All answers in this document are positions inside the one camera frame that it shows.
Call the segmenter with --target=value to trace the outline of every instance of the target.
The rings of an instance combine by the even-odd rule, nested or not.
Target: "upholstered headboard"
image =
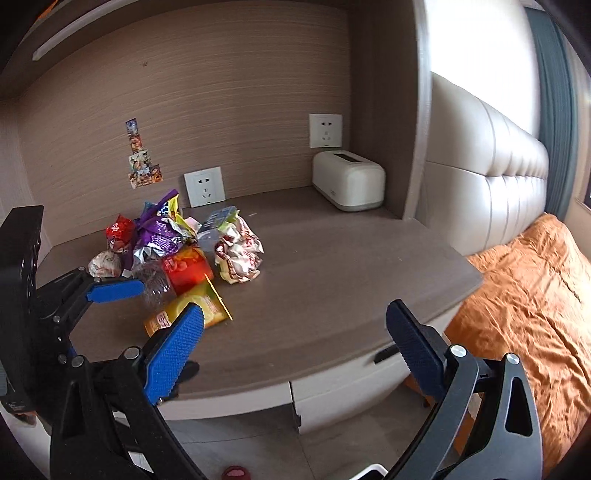
[[[507,243],[544,211],[547,176],[542,143],[433,74],[421,223],[462,255]]]

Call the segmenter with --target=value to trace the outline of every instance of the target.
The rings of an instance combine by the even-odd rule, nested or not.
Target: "teal curtain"
[[[545,210],[564,221],[577,168],[576,98],[563,37],[550,16],[526,8],[540,72],[540,134],[550,158]]]

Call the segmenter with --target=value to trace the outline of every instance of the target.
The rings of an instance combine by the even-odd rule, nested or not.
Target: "tile floor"
[[[252,480],[348,480],[372,463],[391,468],[428,412],[401,386],[374,408],[302,436],[291,406],[168,424],[210,480],[229,465],[248,468]]]

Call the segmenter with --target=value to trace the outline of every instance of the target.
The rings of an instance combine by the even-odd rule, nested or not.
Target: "bed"
[[[591,264],[543,212],[543,145],[494,108],[434,74],[433,114],[417,219],[483,274],[446,335],[471,353],[517,353],[543,438],[544,475],[591,413]],[[456,448],[478,412],[469,409]]]

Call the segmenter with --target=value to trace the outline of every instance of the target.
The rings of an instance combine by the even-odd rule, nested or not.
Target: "white power socket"
[[[342,147],[343,115],[310,114],[310,148]]]
[[[226,199],[220,167],[186,173],[185,184],[191,207],[223,202]]]

